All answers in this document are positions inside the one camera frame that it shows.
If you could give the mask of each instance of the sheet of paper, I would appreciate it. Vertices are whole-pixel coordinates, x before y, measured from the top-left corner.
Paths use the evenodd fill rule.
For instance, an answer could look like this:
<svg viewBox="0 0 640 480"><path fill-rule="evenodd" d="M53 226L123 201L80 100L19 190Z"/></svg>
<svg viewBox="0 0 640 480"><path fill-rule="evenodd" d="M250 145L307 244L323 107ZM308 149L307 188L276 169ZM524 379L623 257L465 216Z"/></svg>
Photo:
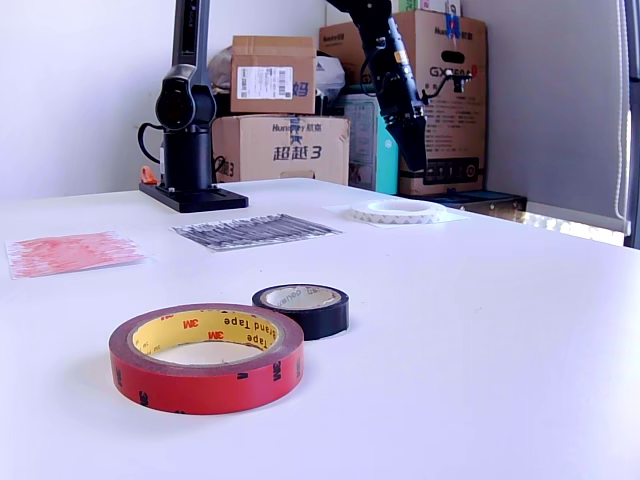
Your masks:
<svg viewBox="0 0 640 480"><path fill-rule="evenodd" d="M362 222L360 220L356 220L349 214L350 208L351 208L350 205L336 205L333 207L324 207L325 210L329 210L330 212L337 213L342 218L346 218L348 220L352 220L358 223L366 223L367 225L372 225L378 228L415 228L415 227L424 227L425 225L434 225L437 223L448 223L448 222L457 222L459 220L468 220L468 217L447 211L438 215L437 219L429 224L422 223L418 225L386 225L382 223Z"/></svg>
<svg viewBox="0 0 640 480"><path fill-rule="evenodd" d="M116 232L7 242L6 248L14 279L131 264L147 258L135 243Z"/></svg>
<svg viewBox="0 0 640 480"><path fill-rule="evenodd" d="M173 227L172 230L215 251L273 245L342 233L285 214L200 223Z"/></svg>

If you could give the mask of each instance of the tape roll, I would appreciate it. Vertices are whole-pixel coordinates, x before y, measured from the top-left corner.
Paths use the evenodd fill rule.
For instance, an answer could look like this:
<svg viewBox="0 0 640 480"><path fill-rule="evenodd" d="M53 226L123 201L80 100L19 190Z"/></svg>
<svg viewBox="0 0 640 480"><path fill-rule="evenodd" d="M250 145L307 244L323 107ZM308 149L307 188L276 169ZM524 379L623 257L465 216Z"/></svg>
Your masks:
<svg viewBox="0 0 640 480"><path fill-rule="evenodd" d="M109 339L116 388L149 408L208 415L260 407L300 382L303 332L290 318L255 307L185 305L135 317ZM177 345L231 342L262 352L220 365L178 365L150 355Z"/></svg>
<svg viewBox="0 0 640 480"><path fill-rule="evenodd" d="M350 208L350 213L356 220L387 225L433 223L446 211L446 208L436 203L402 199L360 203Z"/></svg>
<svg viewBox="0 0 640 480"><path fill-rule="evenodd" d="M253 304L294 319L305 340L330 337L349 328L349 295L335 288L280 285L257 292Z"/></svg>

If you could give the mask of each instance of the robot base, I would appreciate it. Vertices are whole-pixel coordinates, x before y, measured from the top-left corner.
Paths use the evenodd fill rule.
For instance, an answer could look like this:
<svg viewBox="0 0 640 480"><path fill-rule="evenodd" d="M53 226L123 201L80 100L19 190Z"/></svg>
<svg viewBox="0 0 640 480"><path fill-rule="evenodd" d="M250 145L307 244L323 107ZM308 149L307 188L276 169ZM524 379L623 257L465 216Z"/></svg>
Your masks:
<svg viewBox="0 0 640 480"><path fill-rule="evenodd" d="M169 192L164 187L141 183L140 191L180 213L233 210L249 206L247 197L217 187L199 192Z"/></svg>

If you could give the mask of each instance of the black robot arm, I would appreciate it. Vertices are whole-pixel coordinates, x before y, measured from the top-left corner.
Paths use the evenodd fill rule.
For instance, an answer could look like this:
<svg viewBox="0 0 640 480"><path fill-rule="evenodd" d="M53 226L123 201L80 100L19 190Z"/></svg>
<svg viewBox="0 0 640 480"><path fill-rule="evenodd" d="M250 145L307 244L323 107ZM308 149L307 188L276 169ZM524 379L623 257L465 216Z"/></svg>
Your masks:
<svg viewBox="0 0 640 480"><path fill-rule="evenodd" d="M391 16L390 0L327 0L348 13L358 27L365 65L375 87L387 130L411 170L427 166L424 103L416 88L409 58Z"/></svg>

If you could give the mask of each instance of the red foam sheet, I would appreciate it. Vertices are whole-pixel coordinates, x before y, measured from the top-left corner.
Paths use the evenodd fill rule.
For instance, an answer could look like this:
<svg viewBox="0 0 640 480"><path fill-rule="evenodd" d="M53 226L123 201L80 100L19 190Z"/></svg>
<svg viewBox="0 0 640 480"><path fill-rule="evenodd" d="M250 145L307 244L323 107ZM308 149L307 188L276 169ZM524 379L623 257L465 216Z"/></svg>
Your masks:
<svg viewBox="0 0 640 480"><path fill-rule="evenodd" d="M116 232L48 237L7 244L13 278L40 277L133 263L139 247Z"/></svg>

